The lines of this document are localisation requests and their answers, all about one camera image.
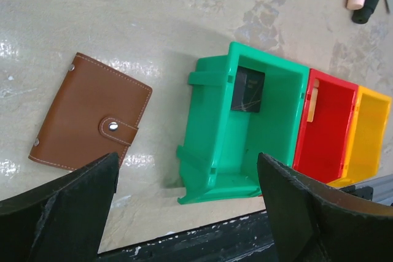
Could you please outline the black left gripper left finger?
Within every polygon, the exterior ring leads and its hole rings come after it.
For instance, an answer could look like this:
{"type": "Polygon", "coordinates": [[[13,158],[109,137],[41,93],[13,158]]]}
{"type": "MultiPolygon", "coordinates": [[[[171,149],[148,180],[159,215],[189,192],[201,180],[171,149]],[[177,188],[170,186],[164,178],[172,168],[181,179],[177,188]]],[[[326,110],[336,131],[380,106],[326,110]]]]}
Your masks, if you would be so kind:
{"type": "Polygon", "coordinates": [[[1,201],[1,261],[95,261],[119,158],[97,160],[1,201]]]}

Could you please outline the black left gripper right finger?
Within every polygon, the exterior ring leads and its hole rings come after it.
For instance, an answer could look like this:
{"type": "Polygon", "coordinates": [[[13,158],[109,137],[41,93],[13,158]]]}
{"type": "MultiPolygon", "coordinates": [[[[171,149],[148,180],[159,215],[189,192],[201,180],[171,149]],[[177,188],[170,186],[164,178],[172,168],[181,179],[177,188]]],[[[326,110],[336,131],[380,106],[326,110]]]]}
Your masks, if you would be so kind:
{"type": "Polygon", "coordinates": [[[392,261],[392,207],[330,187],[260,153],[279,261],[392,261]]]}

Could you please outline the brown leather card holder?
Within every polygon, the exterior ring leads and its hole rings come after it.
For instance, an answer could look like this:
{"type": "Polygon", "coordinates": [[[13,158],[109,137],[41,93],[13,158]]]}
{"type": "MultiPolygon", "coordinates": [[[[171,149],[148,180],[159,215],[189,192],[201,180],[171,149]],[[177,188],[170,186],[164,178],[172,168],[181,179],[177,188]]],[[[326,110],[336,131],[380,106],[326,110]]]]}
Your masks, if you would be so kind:
{"type": "Polygon", "coordinates": [[[76,53],[28,158],[69,171],[108,153],[123,162],[152,88],[76,53]]]}

